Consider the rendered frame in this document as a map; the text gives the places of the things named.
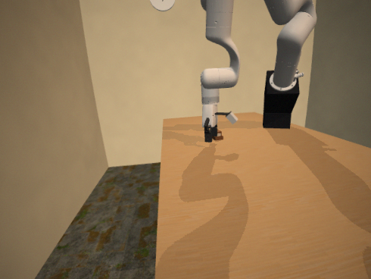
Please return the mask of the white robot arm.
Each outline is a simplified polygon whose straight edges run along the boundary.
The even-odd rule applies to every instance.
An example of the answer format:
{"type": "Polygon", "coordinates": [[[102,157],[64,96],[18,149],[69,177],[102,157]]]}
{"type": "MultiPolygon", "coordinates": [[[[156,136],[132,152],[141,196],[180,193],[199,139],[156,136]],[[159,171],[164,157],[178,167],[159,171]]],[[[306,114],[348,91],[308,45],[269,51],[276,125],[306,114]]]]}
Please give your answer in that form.
{"type": "MultiPolygon", "coordinates": [[[[270,85],[277,91],[289,91],[295,86],[296,79],[304,76],[297,67],[302,46],[316,25],[315,7],[313,0],[264,1],[274,23],[285,24],[276,41],[276,64],[270,85]]],[[[208,68],[201,72],[201,101],[204,104],[220,102],[219,89],[232,88],[239,79],[240,56],[231,39],[233,4],[234,0],[201,0],[206,11],[206,39],[224,47],[230,57],[229,67],[208,68]]]]}

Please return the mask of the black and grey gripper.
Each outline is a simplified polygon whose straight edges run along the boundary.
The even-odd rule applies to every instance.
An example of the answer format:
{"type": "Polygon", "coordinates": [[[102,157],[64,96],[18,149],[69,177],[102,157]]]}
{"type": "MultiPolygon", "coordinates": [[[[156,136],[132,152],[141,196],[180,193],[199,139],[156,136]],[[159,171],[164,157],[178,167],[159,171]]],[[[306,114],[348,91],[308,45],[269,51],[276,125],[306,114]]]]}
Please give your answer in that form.
{"type": "Polygon", "coordinates": [[[212,143],[212,136],[217,136],[218,115],[215,115],[218,112],[217,104],[219,102],[212,104],[202,103],[202,127],[204,127],[204,141],[207,143],[212,143]]]}

